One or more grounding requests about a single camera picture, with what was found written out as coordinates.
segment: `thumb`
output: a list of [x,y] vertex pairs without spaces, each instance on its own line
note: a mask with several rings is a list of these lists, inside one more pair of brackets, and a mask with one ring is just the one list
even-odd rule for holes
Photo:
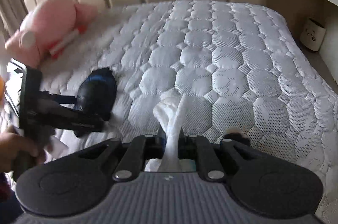
[[33,140],[16,135],[16,148],[19,151],[28,152],[31,156],[37,157],[39,155],[38,147]]

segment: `bed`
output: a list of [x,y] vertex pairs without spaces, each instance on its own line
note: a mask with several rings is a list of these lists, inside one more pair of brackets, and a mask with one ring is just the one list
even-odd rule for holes
[[[28,9],[40,1],[25,0]],[[42,89],[75,95],[92,70],[110,67],[118,93],[106,133],[79,140],[56,131],[70,153],[111,137],[128,142],[156,133],[160,94],[185,93],[185,134],[217,143],[237,127],[253,147],[312,170],[324,185],[316,214],[335,222],[338,96],[310,66],[285,19],[260,6],[264,0],[78,1],[102,14],[41,67]]]

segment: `black object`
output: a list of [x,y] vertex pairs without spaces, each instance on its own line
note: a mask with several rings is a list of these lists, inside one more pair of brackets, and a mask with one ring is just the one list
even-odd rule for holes
[[[161,173],[144,173],[142,170],[147,159],[163,156],[165,141],[160,131],[157,136],[138,136],[126,144],[122,144],[118,138],[113,138],[34,167],[19,178],[16,186],[17,198],[27,213],[45,220],[45,217],[61,218],[60,223],[65,217],[76,216],[89,210],[93,210],[92,215],[101,213],[100,206],[103,209],[114,201],[108,211],[111,220],[107,220],[107,223],[115,223],[112,219],[119,218],[124,212],[122,208],[139,206],[144,202],[144,209],[149,209],[150,198],[155,198],[158,204],[168,198],[178,204],[182,198],[180,194],[188,190],[187,187],[190,187],[190,195],[197,196],[201,194],[197,192],[202,191],[205,200],[210,199],[207,188],[208,185],[214,185],[216,188],[213,188],[212,192],[218,196],[218,203],[212,206],[226,202],[227,206],[233,207],[230,203],[235,201],[236,206],[244,208],[249,216],[263,217],[264,223],[268,223],[267,219],[294,219],[294,222],[290,220],[283,223],[320,223],[313,214],[321,200],[323,186],[320,179],[308,169],[228,138],[221,141],[221,144],[211,144],[205,137],[181,134],[179,158],[195,160],[199,178],[194,178],[194,173],[169,173],[164,176]],[[233,201],[230,202],[226,195],[222,194],[218,185],[222,185],[222,190],[225,190]],[[116,193],[113,200],[107,197],[112,191]],[[122,196],[126,195],[135,197],[134,204],[125,204]],[[172,221],[169,223],[176,223],[174,220],[180,216],[172,214],[180,210],[174,209],[176,205],[172,206]],[[182,209],[192,213],[194,206],[185,204]],[[211,213],[207,214],[210,219],[219,213],[209,211],[208,206],[205,210]],[[186,214],[189,219],[184,219],[184,223],[193,223],[194,213],[190,213]],[[74,223],[85,223],[89,216],[93,221],[92,215],[82,214],[84,218],[81,221],[80,218],[74,220]],[[229,222],[222,223],[235,222],[232,214],[224,214],[223,217]],[[307,222],[299,221],[302,217],[305,217]],[[135,223],[134,220],[128,218],[124,223]],[[236,223],[247,222],[236,220]]]
[[[97,114],[107,121],[110,119],[116,93],[117,84],[110,69],[97,69],[92,71],[80,86],[74,109],[87,114]],[[85,134],[83,131],[74,131],[74,133],[77,137]]]
[[[23,73],[19,110],[19,128],[23,131],[23,136],[32,139],[40,148],[43,148],[48,144],[49,137],[55,133],[55,128],[74,130],[81,134],[103,130],[104,120],[99,114],[70,109],[59,104],[74,104],[78,101],[76,97],[40,91],[42,73],[15,60],[12,60],[12,63]],[[90,90],[83,91],[89,98]],[[85,103],[86,97],[81,97],[80,100]],[[14,161],[14,180],[16,181],[25,170],[34,165],[34,158],[28,153],[20,153]]]

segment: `red and white object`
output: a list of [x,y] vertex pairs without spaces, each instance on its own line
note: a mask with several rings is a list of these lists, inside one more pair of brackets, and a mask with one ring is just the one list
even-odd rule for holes
[[48,51],[53,59],[57,59],[64,48],[70,44],[77,36],[83,34],[87,30],[87,26],[78,26],[71,31],[67,36],[48,46]]

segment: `gray ribbed surface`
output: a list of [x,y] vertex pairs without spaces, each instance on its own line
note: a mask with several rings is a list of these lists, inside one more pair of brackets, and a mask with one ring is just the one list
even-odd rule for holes
[[237,205],[221,184],[202,181],[197,173],[141,173],[115,185],[96,208],[68,219],[24,215],[16,224],[318,224],[312,216],[273,220]]

